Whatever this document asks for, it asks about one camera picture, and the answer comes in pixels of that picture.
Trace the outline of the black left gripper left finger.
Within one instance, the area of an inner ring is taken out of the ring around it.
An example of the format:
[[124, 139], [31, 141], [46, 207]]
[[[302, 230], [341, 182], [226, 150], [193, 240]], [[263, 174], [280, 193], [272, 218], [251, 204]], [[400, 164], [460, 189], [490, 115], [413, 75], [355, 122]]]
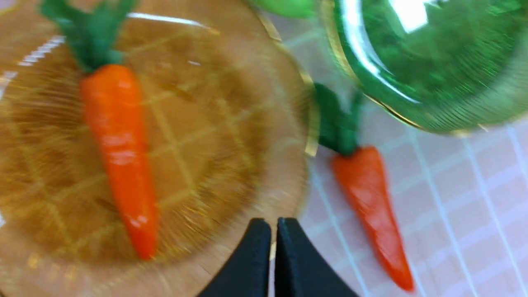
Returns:
[[270, 249], [270, 225], [262, 218], [253, 218], [238, 246], [198, 296], [266, 297]]

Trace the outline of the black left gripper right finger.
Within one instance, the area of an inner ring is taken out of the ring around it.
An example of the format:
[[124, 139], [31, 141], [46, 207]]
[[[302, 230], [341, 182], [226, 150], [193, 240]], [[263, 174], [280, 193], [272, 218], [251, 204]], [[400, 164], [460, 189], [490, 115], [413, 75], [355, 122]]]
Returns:
[[276, 297], [356, 297], [313, 246], [296, 218], [277, 223]]

